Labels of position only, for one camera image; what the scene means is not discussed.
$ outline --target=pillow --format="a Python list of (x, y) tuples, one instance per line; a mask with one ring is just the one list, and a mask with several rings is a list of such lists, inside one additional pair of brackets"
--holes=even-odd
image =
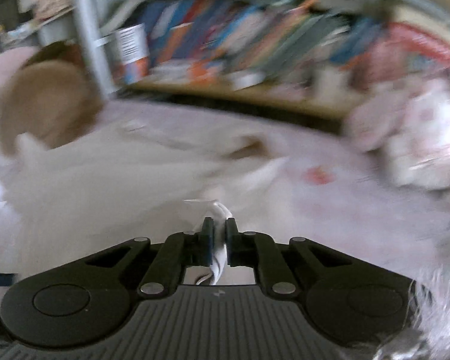
[(78, 68), (86, 70), (82, 58), (82, 50), (78, 44), (69, 44), (63, 40), (53, 42), (39, 50), (32, 58), (25, 62), (23, 67), (27, 67), (39, 62), (60, 59), (74, 64)]
[(38, 47), (19, 47), (0, 54), (0, 88), (38, 50)]

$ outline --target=wooden shelf edge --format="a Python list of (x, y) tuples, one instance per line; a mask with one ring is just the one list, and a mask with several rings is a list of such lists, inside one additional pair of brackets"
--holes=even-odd
[(351, 111), (351, 108), (337, 109), (326, 105), (314, 104), (307, 99), (301, 102), (280, 100), (269, 95), (268, 91), (272, 87), (270, 84), (261, 84), (233, 91), (227, 84), (169, 84), (151, 82), (144, 79), (129, 87), (140, 91), (166, 92), (174, 95), (209, 97), (218, 100), (262, 105), (328, 120), (342, 120)]

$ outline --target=red stain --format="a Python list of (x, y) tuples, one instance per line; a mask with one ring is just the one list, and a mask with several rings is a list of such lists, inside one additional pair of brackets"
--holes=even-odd
[(322, 166), (315, 166), (305, 172), (304, 178), (314, 185), (325, 185), (335, 180), (332, 173), (327, 172)]

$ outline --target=brown pillow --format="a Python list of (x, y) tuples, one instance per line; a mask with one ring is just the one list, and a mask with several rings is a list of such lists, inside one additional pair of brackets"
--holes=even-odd
[(82, 57), (82, 50), (78, 44), (68, 43), (64, 41), (54, 42), (43, 47), (39, 52), (32, 56), (22, 68), (27, 66), (50, 60), (62, 60), (86, 70)]

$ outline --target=colorful book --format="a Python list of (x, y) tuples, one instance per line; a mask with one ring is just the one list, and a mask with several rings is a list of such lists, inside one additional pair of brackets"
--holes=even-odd
[(183, 18), (183, 24), (193, 23), (210, 4), (210, 0), (194, 0), (192, 7)]
[(276, 26), (264, 36), (261, 42), (255, 45), (248, 57), (241, 61), (238, 69), (247, 69), (266, 60), (276, 47), (307, 18), (308, 10), (316, 2), (317, 0), (305, 0), (298, 7), (285, 12)]
[(205, 34), (205, 40), (200, 46), (200, 52), (203, 53), (203, 59), (211, 59), (211, 52), (217, 47), (218, 41), (223, 31), (230, 25), (230, 23), (240, 14), (240, 11), (244, 9), (242, 3), (234, 2), (225, 17), (211, 26)]
[(247, 18), (257, 12), (260, 8), (256, 5), (249, 5), (242, 9), (234, 19), (227, 25), (226, 28), (220, 33), (218, 36), (216, 43), (214, 45), (214, 51), (212, 53), (212, 59), (221, 58), (227, 53), (227, 50), (224, 48), (224, 44), (227, 41), (227, 38), (234, 34), (235, 31), (240, 29), (240, 25), (243, 21), (247, 20)]
[(148, 75), (149, 50), (143, 24), (115, 31), (118, 61), (115, 80), (133, 84)]
[(262, 29), (254, 39), (247, 45), (247, 50), (236, 55), (235, 58), (231, 62), (231, 71), (240, 71), (243, 70), (242, 66), (244, 66), (244, 61), (250, 60), (256, 52), (256, 48), (262, 44), (262, 41), (272, 32), (277, 25), (282, 20), (283, 12), (277, 16), (275, 16), (268, 26)]
[(281, 44), (269, 59), (259, 66), (268, 78), (277, 78), (301, 56), (318, 46), (332, 32), (346, 24), (341, 17), (329, 14), (311, 15), (296, 32)]
[(158, 19), (162, 15), (164, 9), (170, 5), (170, 0), (157, 0), (147, 4), (143, 10), (138, 23), (143, 23), (145, 31), (147, 31), (148, 39), (150, 40), (152, 30), (155, 27)]
[(353, 27), (345, 42), (332, 57), (330, 62), (343, 66), (363, 54), (378, 39), (383, 31), (382, 24), (370, 17), (363, 17)]
[(178, 0), (165, 8), (151, 33), (151, 64), (155, 66), (161, 50), (166, 46), (170, 30), (183, 23), (183, 18), (192, 8), (194, 0)]
[(261, 9), (247, 15), (219, 46), (219, 54), (234, 55), (240, 52), (267, 25), (266, 19), (267, 15)]
[(228, 10), (233, 5), (232, 0), (216, 0), (215, 3), (210, 7), (207, 13), (202, 17), (202, 20), (197, 26), (195, 33), (190, 34), (190, 38), (187, 40), (187, 47), (184, 50), (183, 57), (191, 58), (200, 51), (207, 32), (216, 23), (223, 21)]
[(183, 43), (183, 39), (187, 32), (190, 30), (191, 26), (192, 23), (184, 23), (175, 26), (170, 30), (170, 35), (168, 37), (166, 46), (163, 48), (163, 50), (160, 52), (159, 57), (157, 58), (158, 64), (172, 59), (173, 54)]
[(200, 37), (203, 36), (203, 34), (207, 31), (207, 26), (209, 26), (210, 19), (213, 17), (214, 13), (222, 3), (223, 0), (209, 1), (207, 7), (204, 7), (205, 9), (202, 10), (202, 13), (196, 17), (195, 22), (193, 23), (192, 28), (188, 32), (183, 43), (173, 55), (174, 58), (185, 59), (189, 58), (192, 55), (192, 52)]

